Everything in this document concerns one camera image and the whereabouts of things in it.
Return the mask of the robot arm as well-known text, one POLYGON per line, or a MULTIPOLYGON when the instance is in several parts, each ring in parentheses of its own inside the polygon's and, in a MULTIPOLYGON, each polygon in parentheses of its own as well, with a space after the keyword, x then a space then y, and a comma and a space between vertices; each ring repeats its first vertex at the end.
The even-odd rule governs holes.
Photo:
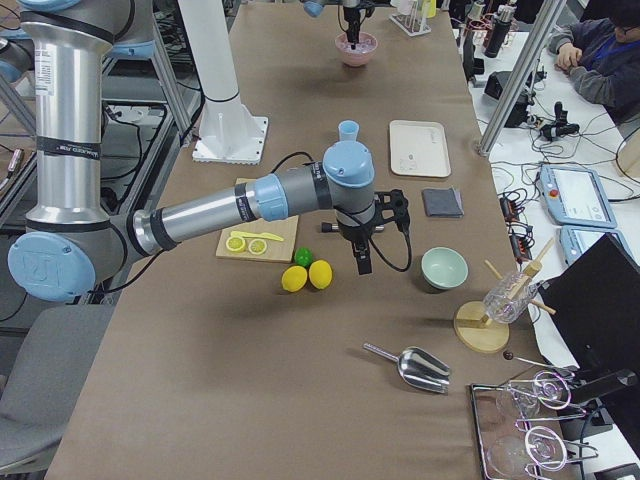
POLYGON ((335 211, 343 236, 368 272, 368 241, 380 216, 369 150, 332 145, 307 166, 237 184, 151 212, 110 216, 100 203, 102 62, 155 50, 148 1, 25 1, 21 25, 34 44, 37 203, 8 267, 28 294, 66 302, 141 258, 257 219, 335 211))
POLYGON ((356 49, 359 43, 360 26, 362 23, 361 11, 365 8, 363 1, 357 0, 340 0, 340 1, 324 1, 324 0, 304 0, 302 1, 304 11, 313 18, 319 17, 327 4, 336 4, 342 14, 342 18, 347 22, 344 29, 347 42, 352 50, 356 49))

